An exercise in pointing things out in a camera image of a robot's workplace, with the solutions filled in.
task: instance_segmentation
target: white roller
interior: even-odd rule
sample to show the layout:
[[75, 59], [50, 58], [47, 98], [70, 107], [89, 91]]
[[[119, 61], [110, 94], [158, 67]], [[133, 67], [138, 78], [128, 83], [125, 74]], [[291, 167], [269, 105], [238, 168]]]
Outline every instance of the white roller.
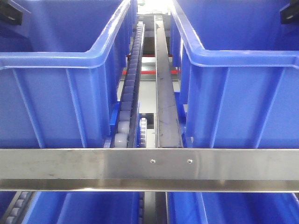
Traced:
[[114, 148], [126, 148], [127, 147], [128, 135], [123, 133], [118, 133], [114, 138]]
[[20, 208], [13, 208], [10, 212], [10, 216], [18, 216]]
[[23, 199], [18, 199], [14, 206], [17, 208], [20, 208], [20, 207], [22, 207], [23, 202], [24, 202]]
[[25, 199], [27, 197], [28, 191], [23, 191], [19, 197], [19, 199]]
[[120, 121], [130, 121], [131, 111], [120, 111]]
[[5, 224], [12, 224], [13, 221], [14, 221], [14, 218], [15, 218], [15, 217], [13, 217], [13, 216], [8, 217], [8, 218], [6, 219]]
[[130, 132], [130, 122], [129, 121], [120, 121], [117, 126], [118, 133], [129, 134]]

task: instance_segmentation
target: blue plastic bin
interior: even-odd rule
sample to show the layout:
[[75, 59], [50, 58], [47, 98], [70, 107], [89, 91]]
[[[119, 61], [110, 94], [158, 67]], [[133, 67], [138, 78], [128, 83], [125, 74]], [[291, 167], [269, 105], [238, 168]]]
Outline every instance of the blue plastic bin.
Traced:
[[37, 192], [22, 224], [138, 224], [139, 192]]
[[0, 21], [0, 147], [102, 147], [135, 0], [11, 4], [24, 16]]
[[172, 1], [171, 52], [193, 147], [299, 147], [299, 23], [279, 15], [288, 3]]
[[299, 202], [287, 193], [168, 193], [171, 224], [298, 224]]

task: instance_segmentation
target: metal channel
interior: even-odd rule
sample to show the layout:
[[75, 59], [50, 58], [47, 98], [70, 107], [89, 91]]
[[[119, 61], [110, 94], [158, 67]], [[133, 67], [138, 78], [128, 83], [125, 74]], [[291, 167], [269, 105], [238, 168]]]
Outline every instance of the metal channel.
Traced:
[[163, 17], [156, 15], [154, 20], [157, 71], [158, 147], [183, 147], [169, 68]]

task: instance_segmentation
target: bin wall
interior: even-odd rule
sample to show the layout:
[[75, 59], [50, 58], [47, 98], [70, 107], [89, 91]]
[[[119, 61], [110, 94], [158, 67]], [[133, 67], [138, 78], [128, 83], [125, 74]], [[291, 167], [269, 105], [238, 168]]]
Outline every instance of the bin wall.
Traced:
[[[228, 0], [216, 1], [218, 5], [214, 1], [173, 2], [171, 51], [174, 66], [181, 67], [180, 102], [188, 104], [186, 135], [193, 137], [193, 146], [299, 147], [299, 70], [295, 65], [299, 51], [290, 51], [296, 48], [292, 40], [298, 38], [299, 29], [295, 24], [277, 23], [280, 7], [286, 2], [271, 4], [266, 10], [272, 14], [263, 14], [269, 18], [260, 19], [258, 24], [254, 21], [261, 6], [269, 3], [267, 0], [258, 1], [257, 5], [257, 1], [245, 5]], [[235, 19], [244, 7], [248, 9], [246, 15], [251, 12], [248, 19], [253, 21]], [[221, 10], [227, 13], [224, 19], [215, 13]], [[213, 15], [216, 18], [206, 19]], [[237, 31], [240, 34], [226, 38], [221, 33], [222, 25], [227, 28], [227, 35]], [[280, 43], [279, 47], [269, 46], [273, 31], [270, 28], [277, 31], [275, 42]], [[261, 42], [248, 35], [241, 38], [243, 29], [254, 31], [254, 38]], [[205, 48], [207, 42], [209, 46], [214, 44], [214, 48], [209, 47], [213, 50]], [[225, 43], [227, 48], [219, 47]]]

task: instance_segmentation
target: metal rail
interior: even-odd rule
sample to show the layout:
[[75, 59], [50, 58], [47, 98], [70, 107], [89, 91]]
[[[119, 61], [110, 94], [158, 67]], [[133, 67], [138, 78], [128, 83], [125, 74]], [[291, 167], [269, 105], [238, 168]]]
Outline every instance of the metal rail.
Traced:
[[299, 192], [299, 149], [0, 149], [1, 190]]
[[158, 147], [183, 147], [169, 68], [163, 17], [155, 16]]

